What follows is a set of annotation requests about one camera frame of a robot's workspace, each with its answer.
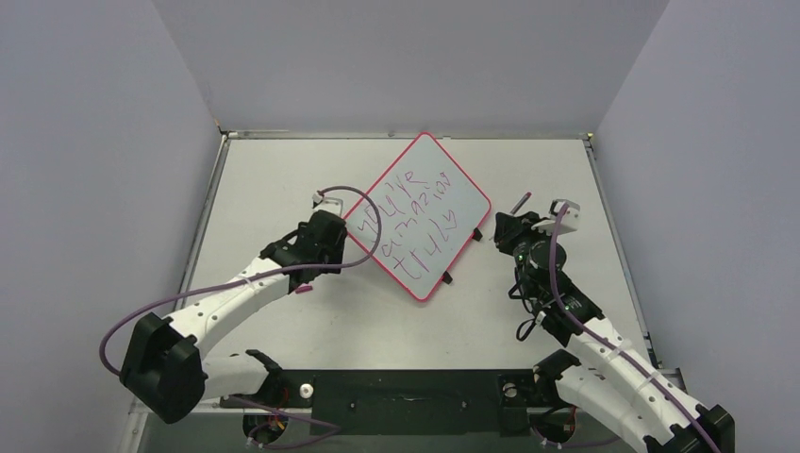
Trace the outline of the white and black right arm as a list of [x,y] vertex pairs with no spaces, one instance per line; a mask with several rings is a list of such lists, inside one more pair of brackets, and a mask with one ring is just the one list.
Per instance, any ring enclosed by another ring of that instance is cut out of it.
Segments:
[[560,348],[533,367],[532,390],[555,407],[577,407],[637,452],[733,452],[735,422],[680,389],[564,273],[560,233],[578,211],[555,204],[547,217],[499,212],[493,242],[514,261],[512,300]]

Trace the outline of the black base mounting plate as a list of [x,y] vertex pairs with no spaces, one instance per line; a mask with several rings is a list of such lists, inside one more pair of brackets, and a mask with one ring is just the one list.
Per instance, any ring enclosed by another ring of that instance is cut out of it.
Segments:
[[529,369],[285,370],[222,404],[304,410],[313,435],[538,432],[565,440],[577,422],[574,409],[541,394]]

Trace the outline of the pink marker pen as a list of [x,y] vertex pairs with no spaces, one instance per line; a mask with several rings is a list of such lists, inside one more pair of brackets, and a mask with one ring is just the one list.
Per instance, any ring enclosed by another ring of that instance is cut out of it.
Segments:
[[519,199],[519,200],[518,200],[518,201],[517,201],[517,202],[514,204],[514,206],[513,206],[513,207],[512,207],[512,208],[509,210],[509,213],[510,213],[511,215],[515,215],[515,214],[516,214],[516,213],[517,213],[517,212],[518,212],[518,211],[519,211],[519,210],[520,210],[520,209],[521,209],[521,208],[522,208],[522,207],[525,205],[525,203],[526,203],[526,202],[529,200],[529,198],[531,197],[531,195],[532,195],[532,193],[531,193],[531,192],[526,192],[526,193],[524,193],[524,194],[522,195],[522,197],[521,197],[521,198],[520,198],[520,199]]

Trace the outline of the pink-framed whiteboard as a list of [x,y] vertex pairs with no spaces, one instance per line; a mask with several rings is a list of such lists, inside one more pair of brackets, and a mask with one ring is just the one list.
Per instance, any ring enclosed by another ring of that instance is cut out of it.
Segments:
[[420,133],[345,214],[348,233],[414,299],[442,283],[492,208],[434,138]]

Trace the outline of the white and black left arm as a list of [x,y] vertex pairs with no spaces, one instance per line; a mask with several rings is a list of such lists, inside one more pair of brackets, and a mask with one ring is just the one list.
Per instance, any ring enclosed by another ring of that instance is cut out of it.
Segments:
[[137,321],[121,383],[163,422],[175,423],[199,402],[247,395],[269,406],[281,393],[280,366],[257,349],[212,357],[211,349],[245,320],[310,283],[341,270],[346,223],[323,205],[306,222],[269,243],[240,273],[181,310]]

